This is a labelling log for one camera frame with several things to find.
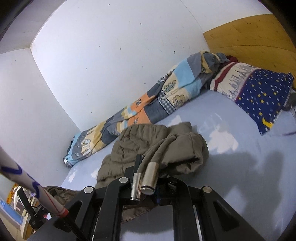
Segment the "patchwork cartoon quilt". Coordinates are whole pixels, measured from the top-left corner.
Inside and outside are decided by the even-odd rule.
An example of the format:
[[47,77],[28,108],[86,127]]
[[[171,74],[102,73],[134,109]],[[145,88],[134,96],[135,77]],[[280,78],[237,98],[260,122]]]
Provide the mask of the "patchwork cartoon quilt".
[[155,124],[166,118],[184,103],[197,97],[202,87],[228,62],[229,59],[223,53],[202,51],[190,55],[135,102],[102,123],[76,134],[69,145],[64,164],[68,168],[73,167],[113,142],[131,125]]

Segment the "blue star pillow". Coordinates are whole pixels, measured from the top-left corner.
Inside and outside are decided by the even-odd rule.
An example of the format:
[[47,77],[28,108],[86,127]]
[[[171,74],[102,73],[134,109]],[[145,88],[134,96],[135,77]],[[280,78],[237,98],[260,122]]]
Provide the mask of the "blue star pillow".
[[292,73],[274,72],[242,62],[224,66],[209,89],[234,101],[256,123],[261,135],[269,132],[290,97]]

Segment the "wooden side shelf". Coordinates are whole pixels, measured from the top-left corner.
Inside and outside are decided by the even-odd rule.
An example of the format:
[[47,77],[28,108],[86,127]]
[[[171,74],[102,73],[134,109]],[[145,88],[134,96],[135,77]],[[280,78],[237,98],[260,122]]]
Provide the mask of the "wooden side shelf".
[[[27,213],[17,194],[20,188],[19,185],[14,184],[8,197],[1,198],[1,221],[15,240],[28,240],[37,231],[37,228],[31,225],[31,216]],[[44,221],[49,220],[51,216],[48,210],[41,206],[27,189],[23,189],[23,192],[34,212]]]

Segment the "dark red garment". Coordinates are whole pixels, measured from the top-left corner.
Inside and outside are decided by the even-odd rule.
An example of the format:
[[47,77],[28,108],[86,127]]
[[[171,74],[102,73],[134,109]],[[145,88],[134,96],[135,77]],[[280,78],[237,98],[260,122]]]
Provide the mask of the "dark red garment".
[[226,58],[229,60],[229,62],[238,62],[238,59],[232,55],[227,55]]

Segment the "light blue bed sheet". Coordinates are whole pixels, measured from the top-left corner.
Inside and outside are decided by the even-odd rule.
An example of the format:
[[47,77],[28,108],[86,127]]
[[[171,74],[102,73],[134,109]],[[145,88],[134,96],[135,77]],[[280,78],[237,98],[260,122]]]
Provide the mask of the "light blue bed sheet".
[[295,110],[283,111],[261,135],[233,101],[205,91],[161,124],[186,121],[206,140],[209,159],[181,179],[212,187],[265,240],[277,240],[295,213]]

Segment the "olive puffer jacket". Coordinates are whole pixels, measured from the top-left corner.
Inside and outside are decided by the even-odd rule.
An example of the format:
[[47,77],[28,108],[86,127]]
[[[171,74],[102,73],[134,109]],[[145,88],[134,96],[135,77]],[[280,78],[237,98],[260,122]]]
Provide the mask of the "olive puffer jacket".
[[135,165],[137,155],[142,162],[137,173],[148,181],[157,177],[192,174],[197,172],[209,157],[204,138],[193,131],[191,123],[174,126],[139,124],[120,134],[111,154],[102,161],[97,173],[95,189],[108,186]]

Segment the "wooden headboard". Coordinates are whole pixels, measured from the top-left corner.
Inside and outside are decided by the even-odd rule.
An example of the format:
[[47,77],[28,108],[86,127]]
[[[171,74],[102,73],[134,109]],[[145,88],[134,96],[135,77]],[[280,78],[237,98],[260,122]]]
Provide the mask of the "wooden headboard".
[[273,14],[249,16],[204,32],[212,53],[295,76],[295,45]]

